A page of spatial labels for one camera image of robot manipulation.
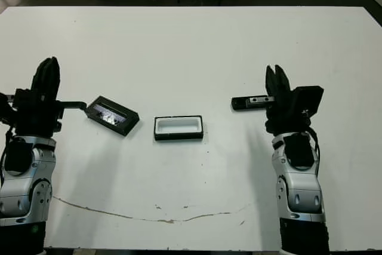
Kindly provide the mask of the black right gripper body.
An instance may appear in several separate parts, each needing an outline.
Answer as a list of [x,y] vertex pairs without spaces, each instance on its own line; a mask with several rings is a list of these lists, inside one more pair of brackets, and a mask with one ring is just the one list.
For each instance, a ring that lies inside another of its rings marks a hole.
[[311,120],[305,113],[290,107],[280,105],[273,96],[252,96],[247,99],[248,109],[266,110],[265,128],[274,136],[305,131],[311,125]]

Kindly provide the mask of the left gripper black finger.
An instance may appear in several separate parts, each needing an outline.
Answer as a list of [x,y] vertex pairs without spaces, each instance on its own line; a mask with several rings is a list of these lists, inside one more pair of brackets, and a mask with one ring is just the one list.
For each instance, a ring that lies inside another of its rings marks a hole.
[[51,100],[51,58],[43,60],[33,76],[31,89],[37,91],[41,100]]
[[55,100],[60,86],[60,66],[56,57],[52,57],[47,67],[48,88],[50,100]]

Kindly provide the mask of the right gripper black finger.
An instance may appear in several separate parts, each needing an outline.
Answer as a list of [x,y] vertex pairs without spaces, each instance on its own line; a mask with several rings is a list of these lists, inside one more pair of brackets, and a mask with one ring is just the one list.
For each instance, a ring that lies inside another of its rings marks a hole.
[[292,98],[292,89],[285,71],[279,66],[275,66],[275,99],[277,109],[288,109]]
[[266,91],[268,96],[276,98],[278,93],[278,65],[275,65],[275,69],[272,69],[271,66],[266,68]]

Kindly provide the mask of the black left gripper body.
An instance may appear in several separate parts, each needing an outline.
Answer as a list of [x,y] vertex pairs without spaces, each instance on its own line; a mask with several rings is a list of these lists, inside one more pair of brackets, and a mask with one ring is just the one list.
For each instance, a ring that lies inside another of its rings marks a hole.
[[48,99],[36,90],[16,89],[12,107],[16,110],[14,128],[18,136],[52,136],[61,131],[66,109],[86,111],[87,104],[80,101]]

